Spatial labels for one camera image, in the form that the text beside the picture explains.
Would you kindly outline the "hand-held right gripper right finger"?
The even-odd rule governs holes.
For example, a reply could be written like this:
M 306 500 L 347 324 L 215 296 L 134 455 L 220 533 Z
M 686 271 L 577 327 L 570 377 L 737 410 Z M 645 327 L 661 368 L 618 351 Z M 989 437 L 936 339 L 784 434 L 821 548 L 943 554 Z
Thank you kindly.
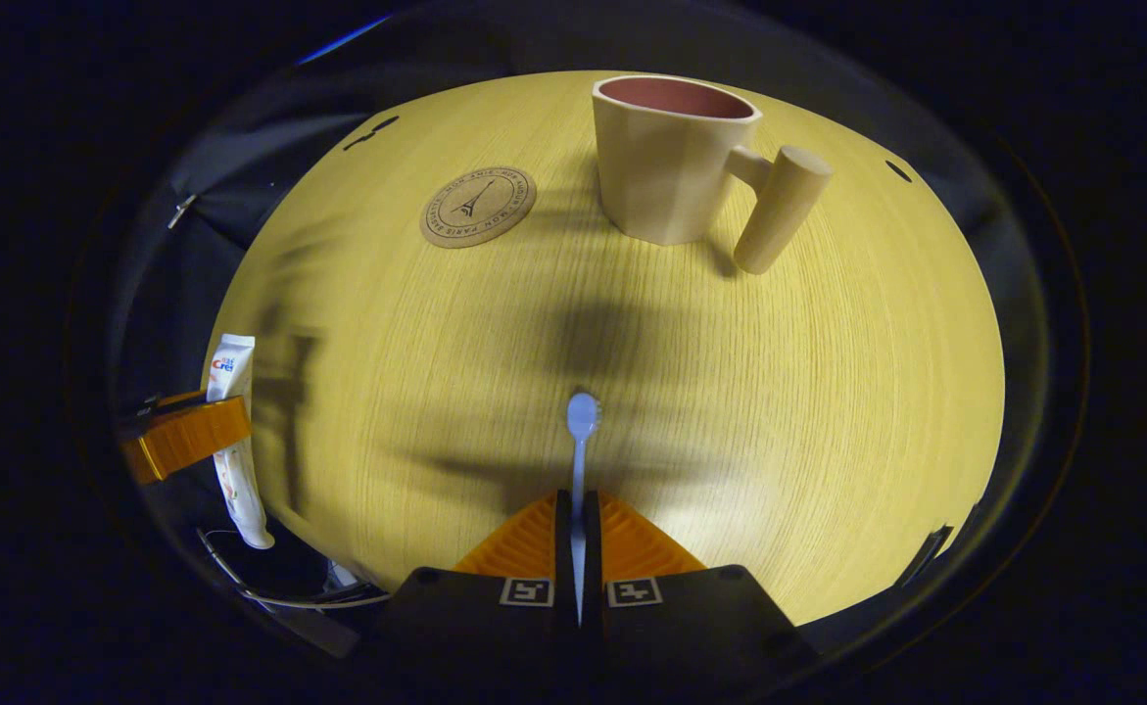
M 818 661 L 756 577 L 708 566 L 640 510 L 590 493 L 585 624 L 612 679 L 789 679 Z

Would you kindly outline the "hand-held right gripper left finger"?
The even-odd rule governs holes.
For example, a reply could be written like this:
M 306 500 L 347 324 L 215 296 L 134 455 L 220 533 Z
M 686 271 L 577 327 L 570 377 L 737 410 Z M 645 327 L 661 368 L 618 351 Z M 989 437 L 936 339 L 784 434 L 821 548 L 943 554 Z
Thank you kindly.
M 416 567 L 377 622 L 404 679 L 551 679 L 576 628 L 568 492 L 504 520 L 451 570 Z

